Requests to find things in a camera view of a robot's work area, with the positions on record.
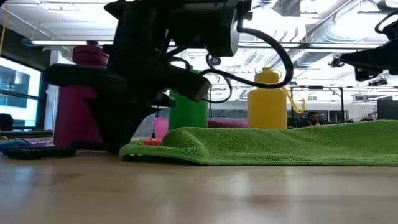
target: black cable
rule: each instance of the black cable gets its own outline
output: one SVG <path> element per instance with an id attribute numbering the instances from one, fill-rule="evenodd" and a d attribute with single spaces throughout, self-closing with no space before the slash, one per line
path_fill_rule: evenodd
<path id="1" fill-rule="evenodd" d="M 203 101 L 205 101 L 207 103 L 216 103 L 217 104 L 217 103 L 227 102 L 232 97 L 232 84 L 231 84 L 231 81 L 227 77 L 224 77 L 224 79 L 225 79 L 225 81 L 226 81 L 226 83 L 228 84 L 228 87 L 229 87 L 229 96 L 227 98 L 223 99 L 223 100 L 220 100 L 220 101 L 213 101 L 213 100 L 209 100 L 209 99 L 206 99 L 206 98 L 204 98 Z"/>
<path id="2" fill-rule="evenodd" d="M 209 66 L 209 68 L 216 69 L 216 68 L 214 67 L 214 65 L 211 64 L 210 58 L 211 58 L 210 53 L 207 53 L 207 55 L 206 55 L 206 63 L 207 63 L 207 66 Z"/>
<path id="3" fill-rule="evenodd" d="M 189 62 L 183 58 L 171 57 L 169 59 L 169 62 L 183 62 L 185 64 L 185 69 L 191 70 L 191 65 L 189 64 Z"/>
<path id="4" fill-rule="evenodd" d="M 383 31 L 380 30 L 380 25 L 385 22 L 388 18 L 390 18 L 393 15 L 398 14 L 398 11 L 392 12 L 390 14 L 388 14 L 384 19 L 382 19 L 378 24 L 376 24 L 376 26 L 374 27 L 374 31 L 378 34 L 384 34 Z"/>
<path id="5" fill-rule="evenodd" d="M 211 64 L 210 58 L 211 58 L 210 53 L 207 53 L 207 55 L 206 55 L 206 63 L 207 63 L 207 65 L 208 65 L 211 69 L 215 69 L 215 70 L 216 70 L 216 68 L 214 67 L 214 65 Z M 228 87 L 229 87 L 229 96 L 228 96 L 227 98 L 223 99 L 223 100 L 220 100 L 220 101 L 212 101 L 212 100 L 208 100 L 208 99 L 205 99 L 205 98 L 203 99 L 203 101 L 208 102 L 208 103 L 224 103 L 224 102 L 227 102 L 227 101 L 232 97 L 232 84 L 231 84 L 231 80 L 229 80 L 229 78 L 227 78 L 227 77 L 223 77 L 223 78 L 225 79 L 226 83 L 228 84 Z"/>
<path id="6" fill-rule="evenodd" d="M 278 55 L 280 56 L 280 59 L 282 60 L 284 66 L 285 66 L 285 70 L 286 70 L 286 75 L 285 75 L 284 80 L 280 83 L 273 83 L 273 84 L 252 82 L 245 78 L 240 78 L 240 77 L 237 77 L 228 72 L 224 72 L 224 71 L 217 70 L 214 68 L 204 70 L 200 73 L 200 75 L 206 75 L 207 73 L 215 73 L 215 74 L 222 75 L 224 77 L 236 80 L 238 82 L 241 82 L 241 83 L 244 83 L 247 85 L 251 85 L 254 87 L 258 87 L 258 88 L 265 88 L 265 89 L 280 88 L 280 87 L 283 87 L 283 86 L 289 84 L 292 81 L 293 71 L 294 71 L 294 66 L 293 66 L 292 60 L 290 59 L 286 50 L 278 43 L 278 41 L 276 41 L 271 36 L 261 32 L 259 30 L 255 30 L 255 29 L 251 29 L 251 28 L 244 28 L 243 27 L 243 19 L 240 19 L 238 21 L 237 31 L 239 33 L 250 34 L 257 38 L 262 39 L 265 43 L 268 43 L 278 53 Z"/>

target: yellow spray bottle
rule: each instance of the yellow spray bottle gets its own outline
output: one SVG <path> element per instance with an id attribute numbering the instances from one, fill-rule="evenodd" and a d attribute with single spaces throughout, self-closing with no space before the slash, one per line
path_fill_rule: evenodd
<path id="1" fill-rule="evenodd" d="M 257 73 L 255 81 L 260 83 L 278 83 L 279 74 L 270 68 L 263 68 Z M 286 98 L 296 113 L 305 111 L 305 100 L 302 101 L 302 109 L 299 110 L 285 88 L 263 89 L 257 88 L 248 93 L 248 126 L 262 129 L 287 129 Z"/>

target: orange object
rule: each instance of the orange object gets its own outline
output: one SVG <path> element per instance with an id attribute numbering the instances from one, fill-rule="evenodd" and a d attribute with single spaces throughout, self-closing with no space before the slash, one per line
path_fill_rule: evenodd
<path id="1" fill-rule="evenodd" d="M 156 140 L 151 140 L 151 139 L 144 140 L 144 145 L 146 145 L 146 146 L 159 146 L 161 144 L 162 144 L 161 141 L 156 141 Z"/>

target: window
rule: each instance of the window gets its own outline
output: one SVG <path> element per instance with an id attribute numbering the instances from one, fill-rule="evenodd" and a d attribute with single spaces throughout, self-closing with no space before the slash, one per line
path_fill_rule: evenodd
<path id="1" fill-rule="evenodd" d="M 341 111 L 329 111 L 329 118 L 333 123 L 341 121 Z M 344 111 L 344 120 L 348 120 L 348 111 Z"/>
<path id="2" fill-rule="evenodd" d="M 14 126 L 37 127 L 42 73 L 0 58 L 0 113 L 14 119 Z"/>

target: person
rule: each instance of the person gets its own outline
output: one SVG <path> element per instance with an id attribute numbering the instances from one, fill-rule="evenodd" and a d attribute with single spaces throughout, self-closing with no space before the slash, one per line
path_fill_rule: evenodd
<path id="1" fill-rule="evenodd" d="M 319 126 L 324 124 L 326 124 L 326 122 L 319 119 L 319 113 L 312 111 L 308 113 L 307 118 L 303 120 L 300 127 Z"/>
<path id="2" fill-rule="evenodd" d="M 310 124 L 310 126 L 320 125 L 318 112 L 309 112 L 308 113 L 308 123 Z"/>
<path id="3" fill-rule="evenodd" d="M 0 114 L 0 131 L 12 131 L 14 119 L 11 115 L 2 113 Z"/>

